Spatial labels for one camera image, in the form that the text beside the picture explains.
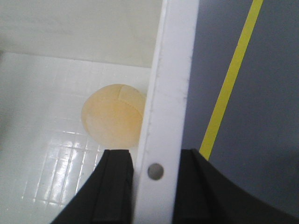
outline ball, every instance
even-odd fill
[[[136,146],[142,126],[145,96],[132,86],[113,84],[88,98],[82,108],[85,130],[107,149]]]

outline white tile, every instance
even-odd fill
[[[97,159],[97,151],[90,151],[90,150],[86,150],[84,152],[84,159],[83,159],[83,164],[87,165],[92,165],[94,166],[96,159]]]
[[[81,134],[76,134],[75,137],[75,142],[74,142],[74,148],[81,148],[85,149],[87,145],[87,136],[86,135],[81,135]]]
[[[108,84],[146,89],[150,70],[5,53],[0,73],[0,116],[13,118],[0,129],[0,223],[47,224],[105,149],[82,126],[83,103]]]

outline white plastic bar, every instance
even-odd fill
[[[199,0],[164,0],[134,173],[134,224],[170,224]],[[164,168],[159,180],[151,164]]]

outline white tiled floor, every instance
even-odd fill
[[[47,224],[72,199],[104,148],[80,121],[99,88],[146,93],[150,69],[13,53],[0,55],[0,224]],[[130,149],[133,157],[136,148]]]

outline yellow line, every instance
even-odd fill
[[[263,0],[253,0],[199,152],[209,160]]]

